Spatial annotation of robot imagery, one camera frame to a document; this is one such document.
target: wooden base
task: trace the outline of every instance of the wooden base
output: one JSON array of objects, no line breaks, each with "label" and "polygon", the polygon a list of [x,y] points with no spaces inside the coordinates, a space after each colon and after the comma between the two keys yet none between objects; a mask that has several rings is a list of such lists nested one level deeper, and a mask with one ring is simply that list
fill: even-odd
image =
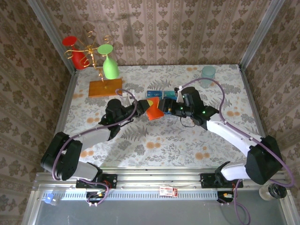
[{"label": "wooden base", "polygon": [[116,89],[122,88],[122,79],[91,81],[89,88],[89,97],[104,97],[113,96],[116,94]]}]

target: orange object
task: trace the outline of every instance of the orange object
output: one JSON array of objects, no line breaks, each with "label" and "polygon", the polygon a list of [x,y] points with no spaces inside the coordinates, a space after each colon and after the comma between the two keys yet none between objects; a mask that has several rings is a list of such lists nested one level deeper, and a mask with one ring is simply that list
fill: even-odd
[{"label": "orange object", "polygon": [[155,120],[155,119],[161,118],[165,115],[161,110],[158,109],[159,97],[151,97],[151,98],[148,98],[147,100],[150,100],[153,102],[153,105],[150,106],[150,108],[146,111],[149,120]]},{"label": "orange object", "polygon": [[91,81],[89,88],[89,97],[103,97],[117,95],[116,89],[122,88],[122,79]]}]

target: blue box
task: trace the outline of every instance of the blue box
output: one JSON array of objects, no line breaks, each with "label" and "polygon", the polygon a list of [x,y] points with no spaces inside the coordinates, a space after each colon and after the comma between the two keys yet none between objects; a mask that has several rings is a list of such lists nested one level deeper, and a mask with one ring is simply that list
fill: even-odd
[{"label": "blue box", "polygon": [[159,97],[159,100],[163,99],[162,90],[148,90],[146,98]]},{"label": "blue box", "polygon": [[164,98],[171,98],[171,99],[177,100],[177,96],[175,95],[175,91],[173,91],[173,90],[165,90]]}]

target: floral tablecloth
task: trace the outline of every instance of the floral tablecloth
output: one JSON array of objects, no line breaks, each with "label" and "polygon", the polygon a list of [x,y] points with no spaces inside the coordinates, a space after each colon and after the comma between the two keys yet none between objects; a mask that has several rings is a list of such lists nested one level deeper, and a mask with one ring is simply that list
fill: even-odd
[{"label": "floral tablecloth", "polygon": [[[226,94],[223,114],[230,122],[258,133],[251,106],[237,65],[213,65],[216,80]],[[173,90],[200,77],[203,65],[196,66],[125,66],[119,67],[123,88],[134,89],[135,96],[145,98],[147,90]],[[95,126],[105,114],[112,98],[89,98],[90,81],[100,80],[93,68],[80,71],[64,132],[76,134]],[[208,89],[193,84],[206,105],[218,107],[222,98],[218,86]],[[129,105],[123,98],[122,104]],[[183,124],[191,125],[190,119]],[[146,115],[124,126],[111,141],[99,143],[80,155],[83,162],[98,166],[219,166],[238,161],[243,154],[223,138],[201,127],[184,127],[178,117],[165,116],[149,121]]]}]

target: patterned wallpaper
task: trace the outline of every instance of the patterned wallpaper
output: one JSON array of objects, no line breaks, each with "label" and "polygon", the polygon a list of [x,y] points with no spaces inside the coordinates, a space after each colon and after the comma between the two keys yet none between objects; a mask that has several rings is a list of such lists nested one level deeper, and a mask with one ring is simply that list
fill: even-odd
[{"label": "patterned wallpaper", "polygon": [[264,130],[297,180],[300,212],[300,1],[285,1],[246,72]]},{"label": "patterned wallpaper", "polygon": [[31,7],[0,1],[0,224],[20,224],[70,74]]},{"label": "patterned wallpaper", "polygon": [[119,65],[238,64],[270,0],[42,0],[61,39],[113,36]]}]

